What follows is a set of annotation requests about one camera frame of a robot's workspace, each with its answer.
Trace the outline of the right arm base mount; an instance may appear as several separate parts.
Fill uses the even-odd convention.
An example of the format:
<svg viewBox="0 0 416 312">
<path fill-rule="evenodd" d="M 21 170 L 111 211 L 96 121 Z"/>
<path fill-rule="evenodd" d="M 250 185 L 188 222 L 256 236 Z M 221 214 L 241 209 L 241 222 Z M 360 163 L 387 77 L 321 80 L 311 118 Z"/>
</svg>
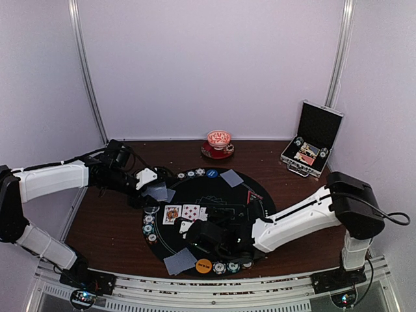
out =
<svg viewBox="0 0 416 312">
<path fill-rule="evenodd" d="M 356 285 L 367 280 L 365 266 L 346 271 L 343 265 L 333 270 L 314 273 L 310 278 L 315 294 L 331 293 L 332 303 L 341 309 L 351 309 L 360 302 Z"/>
</svg>

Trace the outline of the triangular all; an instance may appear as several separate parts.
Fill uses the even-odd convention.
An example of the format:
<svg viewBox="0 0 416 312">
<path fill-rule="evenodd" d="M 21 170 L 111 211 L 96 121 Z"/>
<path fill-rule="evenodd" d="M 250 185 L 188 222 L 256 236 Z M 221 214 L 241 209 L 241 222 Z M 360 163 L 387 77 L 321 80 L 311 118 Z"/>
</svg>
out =
<svg viewBox="0 0 416 312">
<path fill-rule="evenodd" d="M 262 201 L 263 197 L 258 195 L 257 193 L 249 190 L 247 195 L 247 204 L 256 201 Z"/>
</svg>

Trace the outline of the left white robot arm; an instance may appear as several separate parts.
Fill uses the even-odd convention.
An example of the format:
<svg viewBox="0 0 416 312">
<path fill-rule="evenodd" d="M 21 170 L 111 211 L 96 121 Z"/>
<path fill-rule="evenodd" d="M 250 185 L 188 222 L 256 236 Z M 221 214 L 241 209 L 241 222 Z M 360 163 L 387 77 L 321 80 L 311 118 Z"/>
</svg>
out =
<svg viewBox="0 0 416 312">
<path fill-rule="evenodd" d="M 165 177 L 162 170 L 117 140 L 64 161 L 15 169 L 2 165 L 1 242 L 20 246 L 68 270 L 69 279 L 86 289 L 94 281 L 93 273 L 57 235 L 71 214 L 71 200 L 86 188 L 97 187 L 125 194 L 135 205 L 143 206 L 153 201 L 143 192 Z"/>
</svg>

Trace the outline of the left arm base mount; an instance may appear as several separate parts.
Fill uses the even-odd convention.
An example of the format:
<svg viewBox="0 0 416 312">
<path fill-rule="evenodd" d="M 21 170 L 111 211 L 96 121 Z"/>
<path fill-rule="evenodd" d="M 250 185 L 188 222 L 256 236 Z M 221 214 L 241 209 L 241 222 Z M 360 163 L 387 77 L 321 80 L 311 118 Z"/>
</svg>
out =
<svg viewBox="0 0 416 312">
<path fill-rule="evenodd" d="M 75 287 L 70 294 L 70 304 L 79 311 L 91 308 L 99 296 L 111 295 L 116 283 L 116 276 L 110 273 L 89 269 L 85 257 L 79 256 L 70 269 L 55 265 L 60 273 L 62 284 Z"/>
</svg>

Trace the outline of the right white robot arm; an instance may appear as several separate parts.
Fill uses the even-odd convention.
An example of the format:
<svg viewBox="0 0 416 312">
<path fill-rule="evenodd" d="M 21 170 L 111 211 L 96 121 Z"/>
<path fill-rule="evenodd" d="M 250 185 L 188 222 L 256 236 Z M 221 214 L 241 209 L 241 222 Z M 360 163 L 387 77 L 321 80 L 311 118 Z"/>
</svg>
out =
<svg viewBox="0 0 416 312">
<path fill-rule="evenodd" d="M 341 267 L 333 273 L 346 287 L 364 265 L 371 240 L 385 227 L 371 186 L 341 172 L 332 172 L 308 198 L 267 215 L 263 202 L 253 199 L 241 211 L 231 205 L 206 209 L 204 220 L 181 217 L 175 226 L 191 246 L 213 257 L 213 270 L 249 268 L 275 249 L 310 233 L 336 226 L 346 229 Z"/>
</svg>

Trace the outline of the jack of hearts card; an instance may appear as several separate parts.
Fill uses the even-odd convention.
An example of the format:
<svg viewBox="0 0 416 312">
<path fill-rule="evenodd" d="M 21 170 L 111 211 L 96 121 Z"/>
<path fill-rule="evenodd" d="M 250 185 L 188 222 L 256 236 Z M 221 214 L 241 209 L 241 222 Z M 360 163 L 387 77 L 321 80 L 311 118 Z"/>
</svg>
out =
<svg viewBox="0 0 416 312">
<path fill-rule="evenodd" d="M 181 205 L 166 205 L 164 207 L 163 225 L 174 225 L 177 218 L 181 216 Z"/>
</svg>

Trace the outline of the eight of diamonds card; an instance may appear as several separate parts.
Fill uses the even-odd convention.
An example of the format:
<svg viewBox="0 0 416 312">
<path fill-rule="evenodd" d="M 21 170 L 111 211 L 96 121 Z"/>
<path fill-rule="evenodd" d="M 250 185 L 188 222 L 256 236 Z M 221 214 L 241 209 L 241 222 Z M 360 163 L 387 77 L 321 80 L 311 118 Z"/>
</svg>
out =
<svg viewBox="0 0 416 312">
<path fill-rule="evenodd" d="M 182 206 L 181 217 L 191 222 L 199 219 L 200 206 L 195 204 L 184 204 Z"/>
</svg>

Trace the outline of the green chip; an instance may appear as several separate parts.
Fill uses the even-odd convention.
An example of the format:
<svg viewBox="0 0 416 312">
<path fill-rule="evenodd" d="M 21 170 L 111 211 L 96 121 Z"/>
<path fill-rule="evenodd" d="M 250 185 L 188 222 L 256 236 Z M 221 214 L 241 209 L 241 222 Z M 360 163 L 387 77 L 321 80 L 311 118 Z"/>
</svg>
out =
<svg viewBox="0 0 416 312">
<path fill-rule="evenodd" d="M 187 172 L 187 177 L 190 179 L 193 179 L 195 177 L 197 177 L 197 173 L 194 170 L 190 170 Z"/>
<path fill-rule="evenodd" d="M 155 233 L 153 224 L 144 224 L 142 227 L 142 232 L 145 236 Z"/>
<path fill-rule="evenodd" d="M 229 262 L 226 265 L 227 271 L 230 272 L 231 274 L 236 274 L 237 272 L 240 271 L 240 264 L 239 263 L 233 263 L 233 262 Z"/>
</svg>

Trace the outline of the blue small blind button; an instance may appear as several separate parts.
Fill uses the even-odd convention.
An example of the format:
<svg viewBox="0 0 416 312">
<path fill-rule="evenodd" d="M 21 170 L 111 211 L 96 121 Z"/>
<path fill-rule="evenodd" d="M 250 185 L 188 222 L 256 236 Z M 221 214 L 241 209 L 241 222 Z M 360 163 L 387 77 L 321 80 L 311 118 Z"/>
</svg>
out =
<svg viewBox="0 0 416 312">
<path fill-rule="evenodd" d="M 216 178 L 218 176 L 218 171 L 215 169 L 208 169 L 206 171 L 206 176 L 209 178 Z"/>
</svg>

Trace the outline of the orange big blind button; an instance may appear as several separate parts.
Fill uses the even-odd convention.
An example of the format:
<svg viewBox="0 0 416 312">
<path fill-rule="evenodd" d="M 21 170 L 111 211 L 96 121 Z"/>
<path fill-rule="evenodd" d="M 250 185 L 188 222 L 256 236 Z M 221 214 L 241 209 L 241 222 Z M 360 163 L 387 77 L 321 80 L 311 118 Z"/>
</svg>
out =
<svg viewBox="0 0 416 312">
<path fill-rule="evenodd" d="M 212 270 L 213 264 L 208 259 L 199 259 L 195 264 L 195 269 L 200 274 L 207 274 Z"/>
</svg>

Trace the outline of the ace of diamonds card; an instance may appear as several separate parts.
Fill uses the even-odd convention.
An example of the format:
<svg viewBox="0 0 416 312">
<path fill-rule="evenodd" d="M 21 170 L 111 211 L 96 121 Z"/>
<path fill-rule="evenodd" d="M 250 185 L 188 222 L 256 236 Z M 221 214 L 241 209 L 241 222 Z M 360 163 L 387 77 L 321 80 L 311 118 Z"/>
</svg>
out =
<svg viewBox="0 0 416 312">
<path fill-rule="evenodd" d="M 198 219 L 202 220 L 202 221 L 207 221 L 208 213 L 207 213 L 207 208 L 206 207 L 201 207 L 200 208 L 200 213 L 199 213 Z"/>
</svg>

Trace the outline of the grey card deck box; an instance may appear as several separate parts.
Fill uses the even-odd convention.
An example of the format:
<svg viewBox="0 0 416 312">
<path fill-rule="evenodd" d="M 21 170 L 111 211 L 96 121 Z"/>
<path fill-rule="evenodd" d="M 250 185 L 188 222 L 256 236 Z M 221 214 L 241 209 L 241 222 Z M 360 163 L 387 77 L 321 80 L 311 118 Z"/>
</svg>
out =
<svg viewBox="0 0 416 312">
<path fill-rule="evenodd" d="M 150 196 L 158 202 L 170 203 L 173 199 L 176 191 L 166 186 L 165 182 L 156 183 L 154 185 L 148 185 L 146 190 L 142 193 L 142 196 Z"/>
</svg>

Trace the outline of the clear dealer button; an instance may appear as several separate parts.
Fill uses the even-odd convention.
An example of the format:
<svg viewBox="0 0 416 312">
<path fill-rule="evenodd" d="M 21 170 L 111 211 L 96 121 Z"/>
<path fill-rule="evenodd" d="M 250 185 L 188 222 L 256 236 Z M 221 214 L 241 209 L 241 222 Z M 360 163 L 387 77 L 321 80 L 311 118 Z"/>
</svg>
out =
<svg viewBox="0 0 416 312">
<path fill-rule="evenodd" d="M 155 213 L 157 213 L 160 209 L 160 206 L 147 206 L 145 208 L 143 208 L 143 211 L 148 214 L 148 215 L 154 215 Z"/>
</svg>

